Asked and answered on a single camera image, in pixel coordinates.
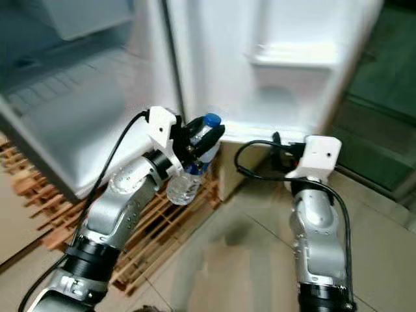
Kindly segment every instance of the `wooden pallet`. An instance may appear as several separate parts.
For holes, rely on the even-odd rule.
[[[72,237],[85,201],[72,204],[9,142],[0,143],[0,161],[12,175],[12,186],[33,209],[31,218],[43,216],[38,230],[49,228],[42,239],[46,248],[63,251]],[[119,256],[111,283],[132,295],[218,207],[213,174],[188,206],[171,204],[162,188],[141,213],[140,222]]]

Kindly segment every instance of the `refrigerator door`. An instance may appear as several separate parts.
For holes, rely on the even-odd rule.
[[[321,133],[382,0],[169,0],[185,116],[223,117],[225,140]]]
[[[166,25],[159,1],[106,0],[93,10],[90,1],[54,1],[54,10],[35,2],[36,11],[23,0],[0,6],[1,130],[75,201],[135,114],[152,105],[181,112]],[[91,20],[69,29],[77,12]],[[150,148],[137,122],[107,177]]]

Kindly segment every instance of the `water bottle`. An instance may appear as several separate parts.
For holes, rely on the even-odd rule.
[[[203,117],[202,129],[190,139],[190,142],[195,145],[209,130],[218,127],[220,124],[221,118],[218,115],[206,114]],[[198,159],[203,163],[201,168],[198,168],[195,164],[191,164],[185,168],[185,171],[181,175],[169,181],[168,187],[166,188],[166,195],[172,203],[175,205],[187,205],[195,198],[202,182],[202,175],[207,171],[209,164],[214,159],[219,148],[220,142],[218,141]]]

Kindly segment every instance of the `black cable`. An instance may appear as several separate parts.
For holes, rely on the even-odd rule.
[[[344,222],[345,222],[345,272],[346,272],[346,283],[347,283],[347,291],[348,291],[348,299],[350,302],[354,302],[354,293],[352,290],[352,256],[351,256],[351,226],[350,226],[350,217],[348,215],[348,210],[346,209],[345,202],[343,199],[338,195],[336,191],[334,191],[331,187],[322,184],[320,182],[311,181],[303,178],[291,178],[291,177],[264,177],[258,175],[257,173],[241,166],[239,164],[239,157],[240,154],[248,147],[254,144],[266,144],[269,146],[275,146],[277,148],[281,148],[282,150],[288,151],[285,146],[281,144],[270,142],[266,140],[254,140],[248,143],[245,143],[243,146],[239,148],[234,156],[234,165],[237,168],[237,171],[240,172],[242,175],[252,178],[252,179],[260,179],[263,181],[279,181],[279,182],[301,182],[301,183],[308,183],[310,185],[314,185],[316,187],[320,187],[322,190],[329,192],[333,195],[333,197],[338,201],[339,205],[341,206],[341,211],[343,213]]]
[[[86,215],[88,213],[88,209],[90,208],[92,202],[94,201],[94,196],[96,195],[97,189],[99,188],[99,186],[101,185],[101,182],[103,181],[103,178],[105,176],[105,173],[112,161],[112,158],[114,157],[118,147],[120,146],[120,144],[122,143],[122,140],[124,139],[125,135],[127,134],[128,130],[130,130],[131,126],[140,118],[140,117],[148,117],[149,111],[148,110],[143,110],[142,112],[138,113],[136,116],[133,117],[133,119],[127,124],[127,126],[124,128],[123,132],[121,133],[120,137],[118,138],[116,144],[114,145],[114,147],[112,148],[112,151],[109,155],[109,158],[107,159],[107,161],[104,164],[104,167],[101,171],[101,173],[99,174],[97,181],[95,182],[94,186],[92,187],[91,191],[88,193],[88,196],[86,198],[84,207],[83,207],[83,211],[80,215],[80,218],[78,220],[77,223],[77,227],[75,229],[75,231],[73,232],[73,239],[71,242],[71,246],[74,245],[79,231],[81,229],[81,226],[86,218]],[[38,288],[38,286],[41,284],[41,282],[43,282],[44,279],[47,278],[48,275],[50,275],[50,273],[52,273],[52,271],[54,271],[56,268],[59,267],[59,265],[65,261],[67,258],[67,255],[64,254],[57,262],[55,262],[53,265],[51,265],[32,285],[32,287],[26,292],[25,296],[23,297],[23,299],[20,302],[19,308],[18,308],[18,312],[24,312],[25,306],[27,304],[27,301],[29,300],[29,298],[31,297],[32,293],[36,290],[36,288]]]

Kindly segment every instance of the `black wire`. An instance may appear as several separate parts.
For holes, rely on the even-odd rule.
[[[105,173],[112,161],[112,158],[114,157],[118,147],[120,146],[120,144],[122,143],[122,140],[124,139],[125,135],[127,134],[128,130],[130,130],[131,126],[140,118],[140,117],[147,117],[148,116],[148,110],[143,110],[142,112],[138,113],[136,116],[133,117],[133,119],[127,124],[127,126],[124,128],[123,132],[121,133],[120,137],[118,138],[116,144],[114,145],[114,147],[112,148],[112,151],[109,155],[109,158],[107,159],[107,161],[104,164],[104,167],[101,171],[101,173],[99,174],[97,181],[95,182],[94,186],[92,187],[91,191],[88,193],[88,196],[86,198],[84,207],[83,207],[83,211],[80,215],[80,218],[78,220],[77,223],[77,227],[75,229],[75,231],[73,232],[73,239],[71,242],[71,246],[73,246],[75,244],[75,241],[78,237],[79,231],[81,229],[81,226],[86,218],[86,215],[88,213],[88,209],[90,208],[92,202],[94,201],[94,196],[96,195],[97,189],[99,188],[99,186],[101,185],[101,182],[103,181],[103,178],[105,176]],[[67,255],[64,254],[57,262],[55,262],[53,265],[51,265],[32,285],[32,287],[26,292],[25,296],[23,297],[23,299],[20,302],[19,308],[18,308],[18,312],[24,312],[25,306],[27,304],[27,301],[29,300],[29,298],[31,297],[32,293],[36,290],[36,288],[38,288],[38,286],[41,284],[41,282],[43,282],[48,275],[50,275],[50,273],[52,273],[52,271],[54,271],[56,268],[59,267],[59,265],[66,260]]]
[[[347,291],[348,291],[348,299],[350,302],[354,302],[354,292],[352,289],[352,256],[351,256],[351,226],[350,226],[350,217],[348,215],[348,210],[346,208],[345,202],[343,199],[338,195],[336,191],[334,191],[331,187],[322,184],[320,182],[311,181],[303,178],[292,178],[292,177],[264,177],[258,175],[257,173],[241,166],[239,164],[239,157],[240,154],[248,147],[254,144],[266,144],[269,146],[274,146],[280,148],[282,150],[288,151],[285,146],[281,144],[270,142],[266,140],[254,140],[248,143],[245,143],[243,146],[239,148],[234,156],[234,165],[237,168],[237,171],[240,172],[242,175],[252,178],[252,179],[260,179],[263,181],[279,181],[279,182],[301,182],[301,183],[308,183],[310,185],[314,185],[320,187],[321,189],[331,193],[333,197],[338,201],[339,205],[341,206],[341,211],[344,217],[345,222],[345,272],[346,272],[346,284],[347,284]]]

